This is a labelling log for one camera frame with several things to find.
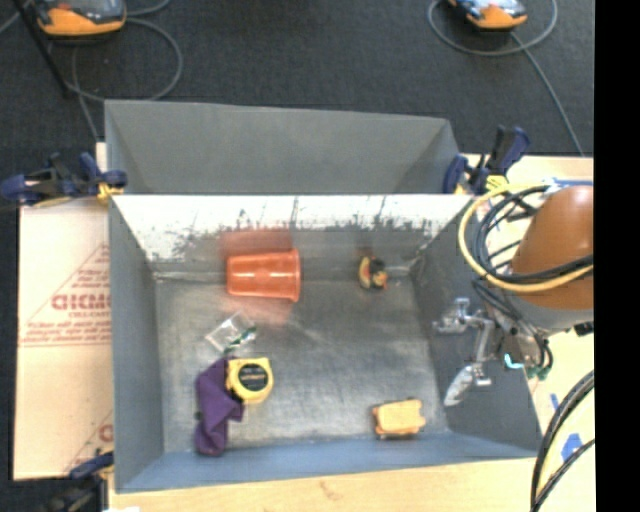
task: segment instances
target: yellow tape measure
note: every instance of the yellow tape measure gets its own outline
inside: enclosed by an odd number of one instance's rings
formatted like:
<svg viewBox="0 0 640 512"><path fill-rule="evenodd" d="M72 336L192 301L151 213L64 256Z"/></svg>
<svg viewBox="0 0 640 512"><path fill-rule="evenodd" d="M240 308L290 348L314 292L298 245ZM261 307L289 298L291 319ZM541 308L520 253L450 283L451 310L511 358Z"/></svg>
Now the yellow tape measure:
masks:
<svg viewBox="0 0 640 512"><path fill-rule="evenodd" d="M245 403L262 402L273 388L273 372L269 359L230 359L226 385L228 390Z"/></svg>

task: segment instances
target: orange cup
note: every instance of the orange cup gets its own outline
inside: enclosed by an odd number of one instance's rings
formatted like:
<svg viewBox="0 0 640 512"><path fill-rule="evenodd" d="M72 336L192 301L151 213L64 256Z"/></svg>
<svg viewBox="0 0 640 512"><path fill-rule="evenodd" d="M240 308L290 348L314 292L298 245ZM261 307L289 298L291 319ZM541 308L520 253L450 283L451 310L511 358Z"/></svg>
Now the orange cup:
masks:
<svg viewBox="0 0 640 512"><path fill-rule="evenodd" d="M227 292L231 295L271 297L298 302L300 298L298 250L229 256L227 258Z"/></svg>

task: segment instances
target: purple towel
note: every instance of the purple towel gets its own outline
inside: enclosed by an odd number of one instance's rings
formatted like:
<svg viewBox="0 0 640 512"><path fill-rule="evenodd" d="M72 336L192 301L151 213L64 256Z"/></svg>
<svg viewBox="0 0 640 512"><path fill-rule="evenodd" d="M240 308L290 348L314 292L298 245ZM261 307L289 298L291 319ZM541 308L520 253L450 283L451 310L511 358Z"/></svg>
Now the purple towel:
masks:
<svg viewBox="0 0 640 512"><path fill-rule="evenodd" d="M221 455L227 445L228 420L242 420L244 406L225 387L227 359L213 363L196 378L201 419L196 427L196 449L205 455Z"/></svg>

